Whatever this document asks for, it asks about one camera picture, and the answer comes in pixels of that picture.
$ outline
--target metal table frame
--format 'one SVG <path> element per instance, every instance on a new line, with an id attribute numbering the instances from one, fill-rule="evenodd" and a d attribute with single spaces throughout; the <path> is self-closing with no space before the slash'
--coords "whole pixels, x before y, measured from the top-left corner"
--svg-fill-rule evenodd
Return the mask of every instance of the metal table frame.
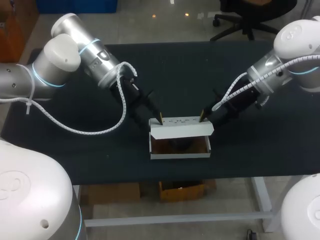
<path id="1" fill-rule="evenodd" d="M 105 227 L 105 226 L 123 226 L 139 224 L 164 224 L 164 223 L 189 223 L 189 222 L 210 222 L 210 221 L 228 221 L 228 220 L 255 220 L 262 219 L 263 229 L 266 233 L 272 233 L 281 225 L 281 206 L 287 192 L 302 179 L 303 176 L 292 176 L 282 193 L 278 197 L 274 206 L 272 206 L 268 190 L 263 177 L 252 177 L 251 181 L 254 193 L 259 205 L 256 212 L 244 213 L 219 213 L 219 214 L 186 214 L 186 215 L 165 215 L 165 216 L 141 216 L 141 217 L 122 217 L 122 218 L 104 218 L 104 219 L 85 219 L 85 226 Z M 73 186 L 76 196 L 81 194 L 81 186 Z"/>

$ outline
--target gray floor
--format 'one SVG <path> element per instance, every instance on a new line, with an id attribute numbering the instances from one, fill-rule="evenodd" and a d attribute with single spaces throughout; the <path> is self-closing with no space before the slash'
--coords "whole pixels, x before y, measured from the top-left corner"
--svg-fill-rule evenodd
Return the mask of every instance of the gray floor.
<path id="1" fill-rule="evenodd" d="M 304 3 L 304 0 L 299 0 L 294 10 L 267 24 L 281 28 L 297 20 Z M 215 34 L 231 26 L 225 21 L 221 21 L 221 26 L 218 28 L 212 26 L 213 16 L 219 9 L 219 0 L 119 0 L 117 13 L 80 14 L 80 18 L 105 44 L 208 41 Z M 320 4 L 315 3 L 308 16 L 317 15 L 319 10 Z M 46 44 L 51 38 L 51 27 L 60 16 L 60 14 L 40 15 L 20 63 L 25 64 L 33 49 Z M 265 41 L 272 41 L 275 37 L 260 31 L 255 31 L 254 35 L 257 40 Z M 247 41 L 247 37 L 237 32 L 220 41 L 237 40 Z M 0 105 L 0 129 L 8 108 L 8 104 Z M 287 183 L 288 177 L 265 179 L 274 202 Z M 244 178 L 233 178 L 217 180 L 217 191 L 211 191 L 197 201 L 159 203 L 151 194 L 137 203 L 96 205 L 93 217 L 234 213 L 252 212 L 255 209 L 256 202 L 249 181 Z M 284 239 L 281 230 L 275 233 L 263 233 L 261 222 L 258 220 L 97 227 L 90 229 L 88 235 L 90 240 L 244 240 L 248 228 L 257 231 L 260 240 Z"/>

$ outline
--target chair wheel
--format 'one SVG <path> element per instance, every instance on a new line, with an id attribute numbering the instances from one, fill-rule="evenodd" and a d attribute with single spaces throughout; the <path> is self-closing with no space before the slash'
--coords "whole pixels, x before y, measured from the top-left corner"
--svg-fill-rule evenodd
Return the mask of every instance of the chair wheel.
<path id="1" fill-rule="evenodd" d="M 214 27 L 219 27 L 219 26 L 220 26 L 220 20 L 219 20 L 219 19 L 213 20 L 213 21 L 212 21 L 212 25 L 213 25 Z"/>

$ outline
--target blue led ring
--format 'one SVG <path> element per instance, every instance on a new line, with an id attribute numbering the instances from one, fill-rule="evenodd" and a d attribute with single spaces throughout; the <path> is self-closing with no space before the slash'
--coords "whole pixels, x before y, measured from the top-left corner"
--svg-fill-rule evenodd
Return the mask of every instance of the blue led ring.
<path id="1" fill-rule="evenodd" d="M 95 38 L 94 40 L 92 40 L 90 43 L 88 43 L 87 45 L 84 46 L 84 48 L 81 49 L 81 51 L 79 51 L 79 55 L 81 55 L 91 44 L 94 44 L 96 42 L 100 41 L 100 39 Z"/>
<path id="2" fill-rule="evenodd" d="M 66 85 L 66 84 L 63 84 L 63 85 L 55 85 L 55 84 L 52 84 L 52 83 L 47 82 L 46 80 L 44 80 L 42 77 L 40 77 L 40 76 L 37 74 L 37 72 L 36 72 L 36 70 L 35 70 L 35 63 L 32 63 L 32 70 L 33 70 L 33 73 L 34 73 L 34 75 L 36 76 L 36 78 L 39 79 L 40 82 L 42 82 L 42 83 L 44 83 L 44 84 L 47 84 L 47 85 L 49 85 L 49 86 L 51 86 L 51 87 L 55 87 L 55 88 L 61 88 L 61 87 L 63 87 L 64 85 Z"/>
<path id="3" fill-rule="evenodd" d="M 317 70 L 318 68 L 319 68 L 319 67 L 316 66 L 316 67 L 314 67 L 314 68 L 312 68 L 312 69 L 310 69 L 310 70 L 308 70 L 308 71 L 303 71 L 303 72 L 293 72 L 293 71 L 289 71 L 289 72 L 292 73 L 292 74 L 294 74 L 294 75 L 303 75 L 303 74 L 309 74 L 309 73 Z"/>

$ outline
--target black tablecloth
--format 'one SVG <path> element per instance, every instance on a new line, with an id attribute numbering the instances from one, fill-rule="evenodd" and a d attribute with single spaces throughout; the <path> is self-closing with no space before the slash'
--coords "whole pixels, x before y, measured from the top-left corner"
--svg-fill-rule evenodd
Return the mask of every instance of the black tablecloth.
<path id="1" fill-rule="evenodd" d="M 198 116 L 271 48 L 266 42 L 186 42 L 108 45 L 138 72 L 138 85 L 155 90 L 164 117 Z M 30 58 L 34 60 L 39 50 Z M 42 105 L 58 120 L 97 131 L 115 124 L 122 106 L 79 69 L 55 97 Z M 148 118 L 144 109 L 142 116 Z M 320 95 L 291 81 L 263 108 L 254 106 L 210 137 L 211 158 L 150 160 L 147 132 L 127 118 L 101 136 L 67 132 L 38 109 L 26 115 L 24 103 L 12 104 L 2 137 L 57 160 L 73 184 L 178 181 L 206 178 L 305 175 L 320 172 Z"/>

